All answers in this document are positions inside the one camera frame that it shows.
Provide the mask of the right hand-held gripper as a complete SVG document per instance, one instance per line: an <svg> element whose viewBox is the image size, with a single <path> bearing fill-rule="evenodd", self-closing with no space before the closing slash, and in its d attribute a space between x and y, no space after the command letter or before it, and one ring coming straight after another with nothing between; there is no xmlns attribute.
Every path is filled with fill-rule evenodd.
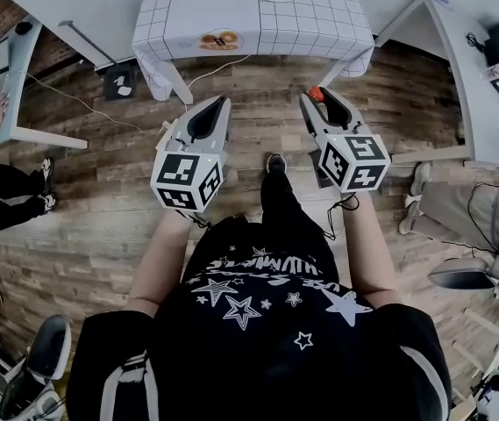
<svg viewBox="0 0 499 421"><path fill-rule="evenodd" d="M326 115L309 94L299 96L304 123L320 151L318 169L341 193L378 189L391 163L381 136L363 124L358 109L339 93L319 89ZM344 131L329 133L329 126Z"/></svg>

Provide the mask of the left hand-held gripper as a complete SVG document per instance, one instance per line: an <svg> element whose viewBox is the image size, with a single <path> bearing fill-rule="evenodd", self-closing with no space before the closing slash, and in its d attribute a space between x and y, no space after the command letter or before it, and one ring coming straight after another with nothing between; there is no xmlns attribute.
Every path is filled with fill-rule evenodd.
<svg viewBox="0 0 499 421"><path fill-rule="evenodd" d="M197 152L187 142L213 136L227 123L230 106L228 98L215 96L187 110L178 121L163 124L150 186L164 208L201 213L218 193L227 153Z"/></svg>

